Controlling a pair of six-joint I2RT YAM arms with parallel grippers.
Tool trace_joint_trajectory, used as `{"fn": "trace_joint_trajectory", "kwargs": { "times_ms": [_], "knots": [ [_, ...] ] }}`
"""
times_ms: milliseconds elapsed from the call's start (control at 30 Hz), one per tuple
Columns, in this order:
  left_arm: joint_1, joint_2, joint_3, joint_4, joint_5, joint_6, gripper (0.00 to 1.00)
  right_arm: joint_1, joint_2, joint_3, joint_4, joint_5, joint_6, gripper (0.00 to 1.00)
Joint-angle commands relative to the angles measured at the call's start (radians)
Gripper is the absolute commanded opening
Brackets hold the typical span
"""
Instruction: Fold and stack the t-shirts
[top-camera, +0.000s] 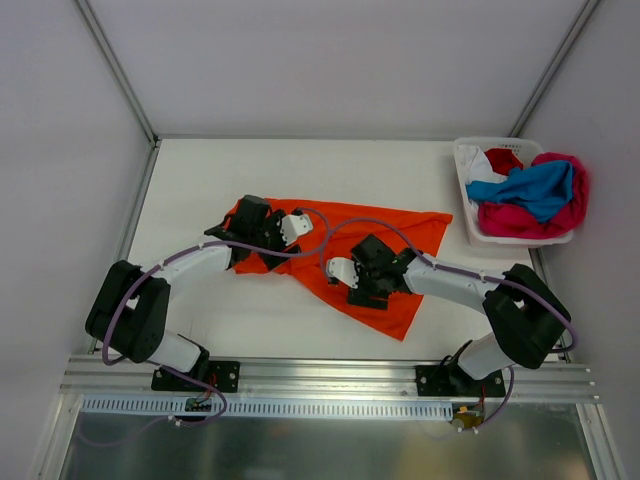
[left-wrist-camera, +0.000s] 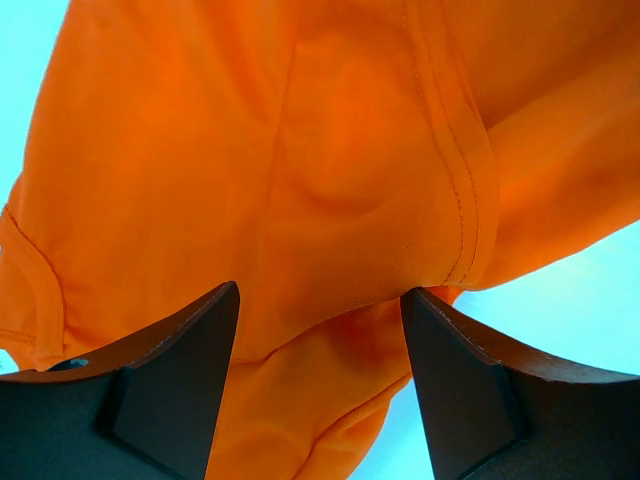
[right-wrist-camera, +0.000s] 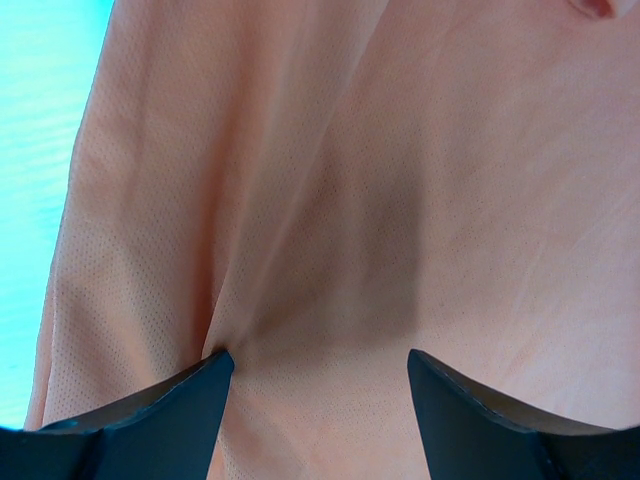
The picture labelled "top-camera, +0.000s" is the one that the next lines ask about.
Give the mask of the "orange t shirt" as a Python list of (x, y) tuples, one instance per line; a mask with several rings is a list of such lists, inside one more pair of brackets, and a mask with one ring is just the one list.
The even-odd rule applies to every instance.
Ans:
[(273, 210), (311, 214), (314, 229), (292, 245), (301, 248), (302, 254), (319, 247), (327, 232), (335, 233), (327, 240), (321, 253), (302, 258), (278, 258), (263, 253), (251, 253), (234, 270), (238, 274), (265, 274), (274, 271), (289, 275), (314, 296), (336, 311), (395, 340), (402, 341), (421, 305), (420, 295), (392, 294), (387, 310), (376, 310), (349, 305), (349, 288), (333, 286), (325, 277), (321, 260), (348, 257), (351, 249), (370, 234), (377, 236), (395, 253), (401, 252), (412, 242), (420, 251), (434, 255), (453, 216), (441, 212), (415, 212), (366, 205), (323, 202), (304, 199), (266, 199)]

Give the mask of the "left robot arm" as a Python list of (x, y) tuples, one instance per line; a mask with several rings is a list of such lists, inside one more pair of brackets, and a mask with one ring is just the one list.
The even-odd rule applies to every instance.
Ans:
[(297, 242), (312, 231), (299, 209), (274, 209), (246, 195), (234, 212), (204, 231), (194, 245), (143, 268), (126, 260), (108, 270), (85, 322), (86, 332), (133, 363), (157, 365), (160, 385), (173, 390), (217, 386), (208, 351), (170, 332), (170, 301), (192, 283), (223, 273), (258, 254), (274, 269), (300, 253)]

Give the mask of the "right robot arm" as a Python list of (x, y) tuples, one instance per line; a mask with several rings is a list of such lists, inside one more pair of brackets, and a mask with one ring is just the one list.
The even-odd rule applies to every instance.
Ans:
[(558, 352), (560, 337), (573, 331), (564, 305), (522, 264), (486, 273), (440, 262), (412, 246), (396, 253), (369, 235), (348, 258), (328, 261), (326, 271), (347, 286), (350, 305), (385, 310), (396, 293), (430, 295), (486, 316), (489, 334), (467, 341), (436, 366), (417, 368), (421, 396), (500, 397), (503, 369), (539, 368), (549, 354)]

